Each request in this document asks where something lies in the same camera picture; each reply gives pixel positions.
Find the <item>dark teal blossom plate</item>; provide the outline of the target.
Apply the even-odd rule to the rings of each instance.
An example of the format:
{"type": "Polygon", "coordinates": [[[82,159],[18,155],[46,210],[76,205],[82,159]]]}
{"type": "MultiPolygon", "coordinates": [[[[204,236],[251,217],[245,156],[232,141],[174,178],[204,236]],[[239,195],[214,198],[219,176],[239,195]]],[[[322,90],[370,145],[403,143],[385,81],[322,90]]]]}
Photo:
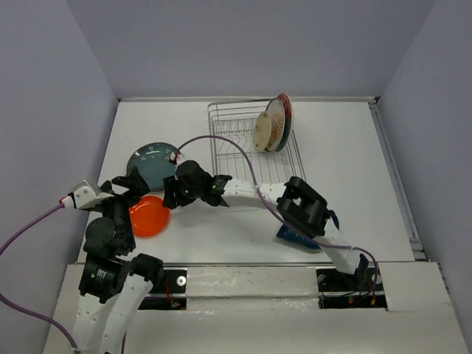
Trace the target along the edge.
{"type": "Polygon", "coordinates": [[[174,145],[166,142],[146,144],[137,149],[129,158],[126,166],[127,173],[136,167],[151,192],[162,192],[164,179],[174,174],[175,165],[170,162],[170,157],[176,150],[174,145]]]}

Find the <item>small beige plate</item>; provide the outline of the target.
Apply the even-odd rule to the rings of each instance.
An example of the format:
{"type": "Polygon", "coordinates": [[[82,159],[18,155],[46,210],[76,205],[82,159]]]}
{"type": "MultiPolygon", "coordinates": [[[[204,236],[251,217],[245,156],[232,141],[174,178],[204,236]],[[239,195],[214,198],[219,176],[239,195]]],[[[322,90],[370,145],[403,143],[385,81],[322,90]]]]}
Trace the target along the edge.
{"type": "Polygon", "coordinates": [[[271,138],[272,121],[267,111],[258,116],[254,125],[254,148],[262,152],[267,147],[271,138]]]}

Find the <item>white plate orange sunburst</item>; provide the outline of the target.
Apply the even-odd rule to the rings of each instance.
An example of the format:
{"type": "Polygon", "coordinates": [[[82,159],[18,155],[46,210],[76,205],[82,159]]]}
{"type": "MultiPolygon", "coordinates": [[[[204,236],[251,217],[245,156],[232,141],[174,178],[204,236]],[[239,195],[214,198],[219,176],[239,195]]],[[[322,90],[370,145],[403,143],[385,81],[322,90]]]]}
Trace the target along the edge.
{"type": "Polygon", "coordinates": [[[285,128],[285,109],[281,99],[275,97],[270,100],[266,112],[271,119],[271,135],[265,149],[268,152],[273,152],[278,147],[285,128]]]}

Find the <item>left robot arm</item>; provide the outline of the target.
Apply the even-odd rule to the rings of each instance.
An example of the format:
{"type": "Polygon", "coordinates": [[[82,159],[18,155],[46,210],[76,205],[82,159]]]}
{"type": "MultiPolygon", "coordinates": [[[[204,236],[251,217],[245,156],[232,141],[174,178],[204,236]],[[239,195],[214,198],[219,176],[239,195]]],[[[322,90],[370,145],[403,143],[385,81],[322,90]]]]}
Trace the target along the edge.
{"type": "Polygon", "coordinates": [[[149,193],[137,168],[102,185],[83,180],[69,193],[74,209],[98,212],[86,227],[86,262],[72,337],[79,353],[118,353],[143,299],[163,283],[163,262],[138,254],[130,208],[149,193]]]}

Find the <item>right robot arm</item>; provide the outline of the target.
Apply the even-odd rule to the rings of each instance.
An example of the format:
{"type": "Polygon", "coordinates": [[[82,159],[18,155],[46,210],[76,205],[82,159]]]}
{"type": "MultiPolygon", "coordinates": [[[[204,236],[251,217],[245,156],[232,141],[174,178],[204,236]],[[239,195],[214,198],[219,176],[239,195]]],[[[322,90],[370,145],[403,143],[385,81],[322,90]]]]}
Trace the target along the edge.
{"type": "Polygon", "coordinates": [[[342,236],[325,231],[329,221],[339,228],[339,220],[327,201],[300,177],[292,176],[285,183],[255,184],[228,175],[211,176],[197,162],[185,160],[163,184],[163,205],[168,209],[199,199],[212,207],[256,207],[275,212],[300,240],[317,245],[331,259],[345,288],[356,289],[366,281],[368,259],[342,236]]]}

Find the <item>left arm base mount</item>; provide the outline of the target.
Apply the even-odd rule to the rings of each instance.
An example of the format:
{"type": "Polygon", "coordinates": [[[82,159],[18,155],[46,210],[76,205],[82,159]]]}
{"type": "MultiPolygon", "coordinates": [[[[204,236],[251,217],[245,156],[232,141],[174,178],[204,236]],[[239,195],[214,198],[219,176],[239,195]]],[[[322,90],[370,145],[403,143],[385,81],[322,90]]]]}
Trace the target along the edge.
{"type": "Polygon", "coordinates": [[[142,300],[139,310],[185,310],[186,286],[186,268],[165,268],[161,283],[142,300]]]}

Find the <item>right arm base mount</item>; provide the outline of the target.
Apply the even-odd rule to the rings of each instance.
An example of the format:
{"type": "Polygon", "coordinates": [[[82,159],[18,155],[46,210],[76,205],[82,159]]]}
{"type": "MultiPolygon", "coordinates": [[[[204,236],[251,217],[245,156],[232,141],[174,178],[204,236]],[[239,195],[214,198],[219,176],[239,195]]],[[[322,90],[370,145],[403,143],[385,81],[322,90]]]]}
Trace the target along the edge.
{"type": "Polygon", "coordinates": [[[387,309],[384,285],[380,271],[367,269],[367,279],[357,282],[348,274],[338,272],[335,268],[318,268],[316,280],[319,292],[319,308],[387,309]]]}

